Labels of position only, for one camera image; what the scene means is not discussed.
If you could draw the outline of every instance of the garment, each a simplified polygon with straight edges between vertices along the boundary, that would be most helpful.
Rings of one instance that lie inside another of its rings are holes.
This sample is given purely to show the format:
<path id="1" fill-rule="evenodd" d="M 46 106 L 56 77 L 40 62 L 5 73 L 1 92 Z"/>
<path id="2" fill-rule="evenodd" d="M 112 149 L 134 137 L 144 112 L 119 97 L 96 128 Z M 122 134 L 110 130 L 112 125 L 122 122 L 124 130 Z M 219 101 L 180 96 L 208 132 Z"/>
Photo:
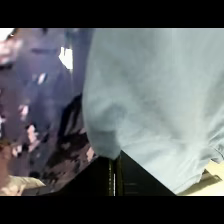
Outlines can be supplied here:
<path id="1" fill-rule="evenodd" d="M 13 66 L 0 71 L 1 138 L 12 148 L 10 174 L 40 179 L 50 192 L 95 158 L 81 105 L 92 33 L 20 29 L 16 38 L 23 46 Z"/>
<path id="2" fill-rule="evenodd" d="M 174 193 L 223 160 L 224 29 L 97 29 L 84 88 L 94 151 L 123 150 Z"/>

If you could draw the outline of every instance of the cloth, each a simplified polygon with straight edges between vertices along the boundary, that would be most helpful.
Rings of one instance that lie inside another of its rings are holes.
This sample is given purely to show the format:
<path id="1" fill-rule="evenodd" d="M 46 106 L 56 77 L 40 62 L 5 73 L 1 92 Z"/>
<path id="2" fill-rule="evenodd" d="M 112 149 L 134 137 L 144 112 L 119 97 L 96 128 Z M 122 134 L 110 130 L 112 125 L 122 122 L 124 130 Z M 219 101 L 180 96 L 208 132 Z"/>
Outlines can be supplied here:
<path id="1" fill-rule="evenodd" d="M 224 29 L 97 29 L 84 88 L 94 151 L 123 150 L 174 193 L 223 160 Z"/>
<path id="2" fill-rule="evenodd" d="M 23 43 L 17 58 L 0 71 L 0 134 L 11 145 L 10 174 L 37 178 L 52 186 L 51 192 L 95 157 L 81 105 L 92 33 L 21 28 L 15 36 Z"/>

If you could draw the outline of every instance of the patterned fabric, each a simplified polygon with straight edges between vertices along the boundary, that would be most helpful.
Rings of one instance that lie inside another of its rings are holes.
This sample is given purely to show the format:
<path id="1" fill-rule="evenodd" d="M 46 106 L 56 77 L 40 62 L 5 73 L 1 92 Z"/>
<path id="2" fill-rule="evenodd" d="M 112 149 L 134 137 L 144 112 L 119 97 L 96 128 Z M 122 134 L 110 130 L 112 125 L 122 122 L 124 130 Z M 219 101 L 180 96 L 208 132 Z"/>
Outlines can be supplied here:
<path id="1" fill-rule="evenodd" d="M 40 179 L 56 191 L 95 158 L 81 105 L 92 34 L 19 29 L 18 57 L 0 71 L 0 135 L 11 145 L 11 175 Z"/>

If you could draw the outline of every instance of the light blue fabric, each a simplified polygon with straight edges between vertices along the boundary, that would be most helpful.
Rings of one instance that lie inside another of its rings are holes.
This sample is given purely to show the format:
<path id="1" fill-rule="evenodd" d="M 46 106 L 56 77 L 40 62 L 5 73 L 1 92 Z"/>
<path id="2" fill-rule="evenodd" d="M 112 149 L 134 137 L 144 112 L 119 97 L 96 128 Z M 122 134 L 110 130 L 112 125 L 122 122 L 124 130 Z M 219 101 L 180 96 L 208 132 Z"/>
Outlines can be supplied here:
<path id="1" fill-rule="evenodd" d="M 224 29 L 97 29 L 83 104 L 97 154 L 187 189 L 223 158 Z"/>

